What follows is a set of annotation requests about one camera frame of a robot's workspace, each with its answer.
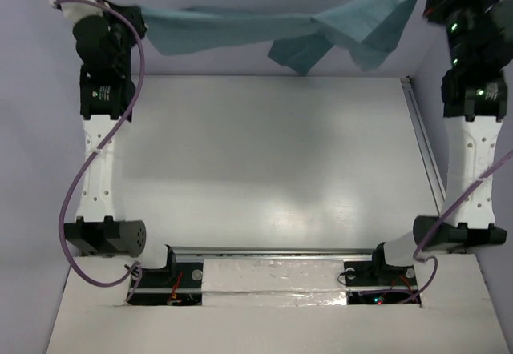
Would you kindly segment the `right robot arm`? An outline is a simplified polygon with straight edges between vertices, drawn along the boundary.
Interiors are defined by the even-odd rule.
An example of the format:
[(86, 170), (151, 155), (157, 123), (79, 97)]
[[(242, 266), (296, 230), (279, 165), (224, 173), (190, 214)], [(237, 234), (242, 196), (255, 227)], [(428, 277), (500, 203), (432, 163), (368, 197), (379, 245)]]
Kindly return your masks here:
[(496, 226), (495, 145), (507, 116), (503, 70), (512, 60), (512, 0), (426, 0), (425, 19), (446, 30), (451, 67), (442, 79), (449, 158), (439, 216), (419, 215), (411, 231), (380, 243), (370, 277), (386, 284), (415, 261), (506, 242)]

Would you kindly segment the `aluminium right side rail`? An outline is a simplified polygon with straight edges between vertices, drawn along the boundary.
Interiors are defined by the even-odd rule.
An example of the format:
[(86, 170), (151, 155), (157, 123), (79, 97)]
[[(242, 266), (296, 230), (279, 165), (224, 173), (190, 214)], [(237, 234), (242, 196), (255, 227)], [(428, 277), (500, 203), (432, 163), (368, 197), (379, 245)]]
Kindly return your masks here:
[(430, 140), (422, 120), (421, 112), (418, 108), (418, 103), (414, 94), (411, 78), (401, 78), (401, 84), (403, 93), (405, 95), (406, 104), (410, 112), (411, 122), (414, 128), (414, 133), (417, 139), (422, 163), (426, 172), (426, 177), (430, 186), (430, 191), (433, 196), (436, 211), (440, 214), (442, 212), (442, 207), (446, 196), (445, 188), (442, 183), (441, 175), (439, 174), (438, 165), (430, 145)]

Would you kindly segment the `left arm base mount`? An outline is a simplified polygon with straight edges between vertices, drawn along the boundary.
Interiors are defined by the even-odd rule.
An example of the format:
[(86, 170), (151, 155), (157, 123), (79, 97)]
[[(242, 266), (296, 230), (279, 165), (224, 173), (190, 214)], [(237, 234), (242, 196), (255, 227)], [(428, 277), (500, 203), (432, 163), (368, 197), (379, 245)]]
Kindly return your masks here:
[(134, 306), (200, 306), (204, 265), (178, 262), (173, 268), (142, 270), (142, 279), (128, 299)]

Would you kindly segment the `aluminium rail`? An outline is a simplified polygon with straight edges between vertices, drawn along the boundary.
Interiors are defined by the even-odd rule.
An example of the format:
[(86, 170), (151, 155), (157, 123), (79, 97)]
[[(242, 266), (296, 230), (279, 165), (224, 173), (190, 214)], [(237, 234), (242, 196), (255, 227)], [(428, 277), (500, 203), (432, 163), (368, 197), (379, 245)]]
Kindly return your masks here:
[(433, 196), (436, 211), (440, 214), (442, 212), (442, 207), (446, 196), (445, 188), (442, 183), (441, 175), (439, 174), (438, 165), (430, 145), (430, 140), (422, 120), (421, 112), (418, 108), (418, 103), (414, 94), (411, 78), (401, 78), (401, 84), (403, 93), (405, 95), (406, 104), (410, 112), (411, 122), (414, 128), (414, 133), (417, 139), (422, 163), (426, 172), (426, 177), (430, 186), (430, 191)]
[(177, 255), (371, 255), (374, 248), (173, 247)]

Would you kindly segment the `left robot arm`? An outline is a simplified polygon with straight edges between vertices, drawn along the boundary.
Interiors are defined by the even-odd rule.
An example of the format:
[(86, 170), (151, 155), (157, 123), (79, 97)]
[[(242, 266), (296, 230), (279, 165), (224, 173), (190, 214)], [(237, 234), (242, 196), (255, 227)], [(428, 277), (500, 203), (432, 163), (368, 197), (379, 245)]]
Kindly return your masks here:
[(110, 288), (142, 276), (142, 265), (127, 266), (111, 282), (91, 278), (70, 248), (86, 255), (140, 256), (146, 243), (141, 220), (126, 218), (120, 194), (123, 146), (144, 81), (143, 38), (147, 25), (138, 6), (107, 0), (55, 0), (73, 22), (79, 73), (79, 113), (85, 159), (67, 189), (58, 217), (59, 242), (71, 270), (87, 283)]

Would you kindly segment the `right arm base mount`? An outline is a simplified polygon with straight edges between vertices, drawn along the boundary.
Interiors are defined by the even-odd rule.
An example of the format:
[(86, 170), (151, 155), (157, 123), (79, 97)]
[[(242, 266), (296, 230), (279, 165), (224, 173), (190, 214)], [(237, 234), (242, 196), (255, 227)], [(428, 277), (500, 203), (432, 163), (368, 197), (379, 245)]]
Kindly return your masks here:
[(346, 261), (337, 275), (348, 305), (421, 304), (413, 267), (376, 271), (370, 261)]

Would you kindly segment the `aluminium front rail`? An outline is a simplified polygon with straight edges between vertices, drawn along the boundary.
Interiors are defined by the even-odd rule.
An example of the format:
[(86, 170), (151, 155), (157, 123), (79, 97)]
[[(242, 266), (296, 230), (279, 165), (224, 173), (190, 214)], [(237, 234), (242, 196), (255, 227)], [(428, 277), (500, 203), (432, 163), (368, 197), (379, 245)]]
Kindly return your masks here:
[(173, 247), (177, 255), (371, 255), (374, 248)]

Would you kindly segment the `white foil-taped centre block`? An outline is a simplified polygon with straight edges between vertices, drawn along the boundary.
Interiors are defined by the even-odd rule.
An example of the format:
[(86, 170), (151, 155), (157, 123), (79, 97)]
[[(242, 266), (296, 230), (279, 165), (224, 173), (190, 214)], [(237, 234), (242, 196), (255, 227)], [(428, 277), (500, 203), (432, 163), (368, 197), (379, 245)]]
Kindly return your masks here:
[(327, 259), (209, 259), (202, 304), (207, 307), (345, 306), (338, 280), (343, 262)]

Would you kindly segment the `teal t-shirt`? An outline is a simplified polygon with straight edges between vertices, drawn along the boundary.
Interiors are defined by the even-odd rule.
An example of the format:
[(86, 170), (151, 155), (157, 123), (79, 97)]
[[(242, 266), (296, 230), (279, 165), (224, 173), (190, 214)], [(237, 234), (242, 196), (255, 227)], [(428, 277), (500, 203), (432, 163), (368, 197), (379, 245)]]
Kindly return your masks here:
[(306, 76), (334, 47), (360, 70), (395, 51), (417, 0), (353, 0), (316, 14), (256, 14), (218, 7), (144, 7), (148, 38), (164, 56), (271, 42), (270, 60)]

